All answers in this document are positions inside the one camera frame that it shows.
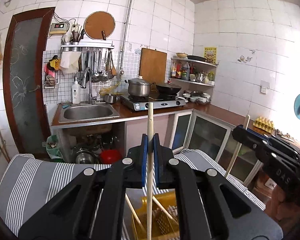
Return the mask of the person's right hand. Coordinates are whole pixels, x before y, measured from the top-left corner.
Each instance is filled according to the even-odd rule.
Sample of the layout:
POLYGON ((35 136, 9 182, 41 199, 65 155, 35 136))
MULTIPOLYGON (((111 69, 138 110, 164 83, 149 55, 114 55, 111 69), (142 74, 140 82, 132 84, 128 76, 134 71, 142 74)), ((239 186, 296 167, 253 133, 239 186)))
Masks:
POLYGON ((279 224, 284 235, 300 222, 300 205, 296 202, 288 202, 286 193, 279 185, 273 189, 264 213, 279 224))

